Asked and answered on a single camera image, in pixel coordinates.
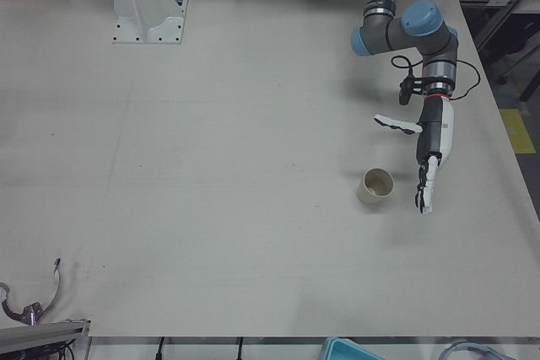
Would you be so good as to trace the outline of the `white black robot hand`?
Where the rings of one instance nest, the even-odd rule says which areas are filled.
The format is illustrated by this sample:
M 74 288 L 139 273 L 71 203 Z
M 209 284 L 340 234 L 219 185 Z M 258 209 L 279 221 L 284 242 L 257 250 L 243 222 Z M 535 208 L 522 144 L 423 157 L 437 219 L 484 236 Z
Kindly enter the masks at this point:
M 435 177 L 451 154 L 454 130 L 454 109 L 450 99 L 442 94 L 426 96 L 416 123 L 375 115 L 381 126 L 399 130 L 407 135 L 418 135 L 416 159 L 418 185 L 415 206 L 423 213 L 432 213 Z

